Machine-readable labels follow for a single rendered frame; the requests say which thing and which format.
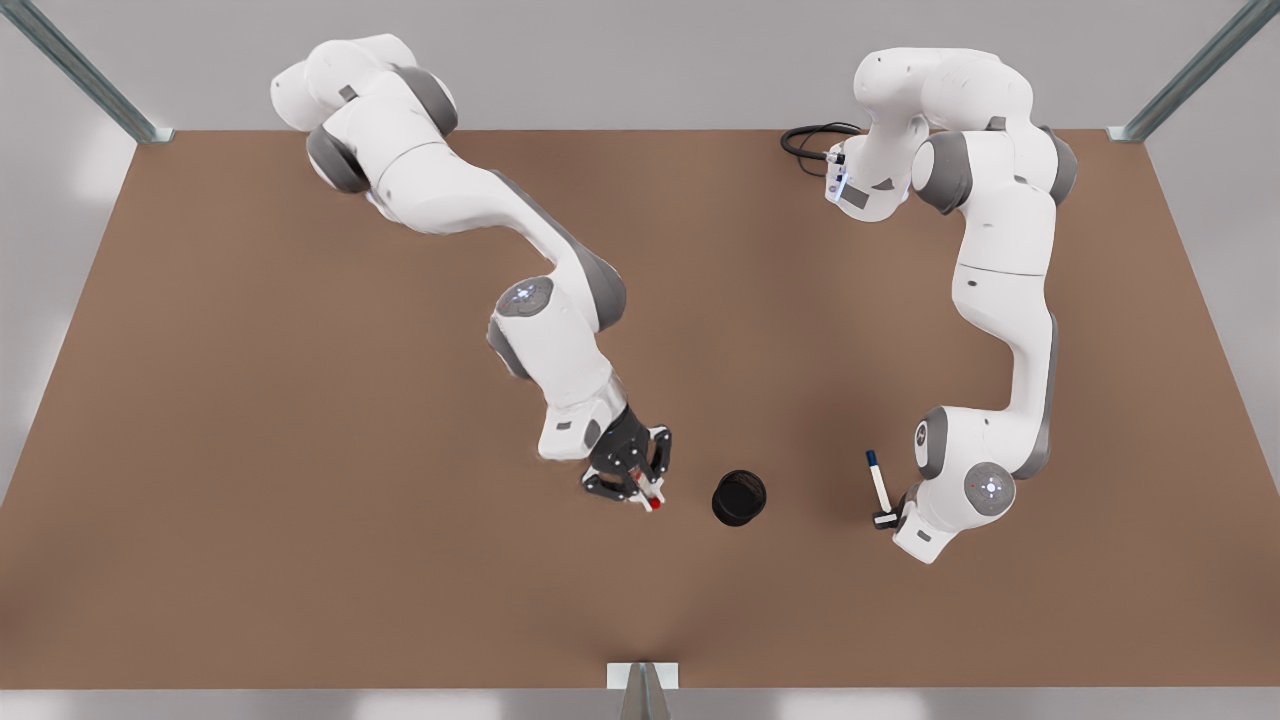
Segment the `black round pen cup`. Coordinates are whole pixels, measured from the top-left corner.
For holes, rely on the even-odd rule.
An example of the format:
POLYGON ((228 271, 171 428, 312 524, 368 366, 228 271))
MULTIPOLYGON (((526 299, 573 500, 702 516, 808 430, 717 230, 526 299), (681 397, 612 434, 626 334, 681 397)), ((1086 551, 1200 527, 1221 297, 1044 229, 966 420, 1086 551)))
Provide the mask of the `black round pen cup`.
POLYGON ((748 470, 733 470, 719 479, 710 506, 722 524, 744 527, 763 511, 765 502, 762 478, 748 470))

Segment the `silver frame post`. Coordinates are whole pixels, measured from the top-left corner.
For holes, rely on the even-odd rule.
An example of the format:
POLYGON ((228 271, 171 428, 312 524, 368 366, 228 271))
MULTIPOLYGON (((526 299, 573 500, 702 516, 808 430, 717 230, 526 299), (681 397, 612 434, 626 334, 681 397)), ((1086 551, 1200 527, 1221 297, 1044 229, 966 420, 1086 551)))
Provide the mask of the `silver frame post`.
POLYGON ((666 691, 678 689, 678 664, 611 662, 605 687, 623 691, 620 720, 671 720, 666 691))
POLYGON ((32 3, 0 0, 5 15, 55 67, 102 109, 137 143, 170 143, 173 128, 155 126, 32 3))
POLYGON ((1280 0, 1247 0, 1126 124, 1110 126, 1106 129, 1108 138, 1121 143, 1147 141, 1277 14, 1280 0))

